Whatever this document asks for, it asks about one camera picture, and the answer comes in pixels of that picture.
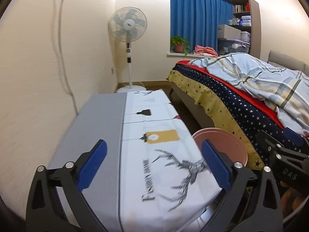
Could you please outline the person right hand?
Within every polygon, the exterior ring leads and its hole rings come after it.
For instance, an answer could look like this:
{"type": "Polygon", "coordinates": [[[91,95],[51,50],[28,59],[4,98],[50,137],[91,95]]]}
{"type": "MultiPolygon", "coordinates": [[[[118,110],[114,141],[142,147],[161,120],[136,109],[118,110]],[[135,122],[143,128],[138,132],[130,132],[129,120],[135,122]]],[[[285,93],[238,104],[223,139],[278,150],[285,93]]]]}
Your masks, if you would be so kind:
{"type": "Polygon", "coordinates": [[[306,196],[291,188],[284,182],[280,182],[280,186],[284,191],[281,197],[281,211],[283,217],[287,217],[295,211],[306,199],[306,196]]]}

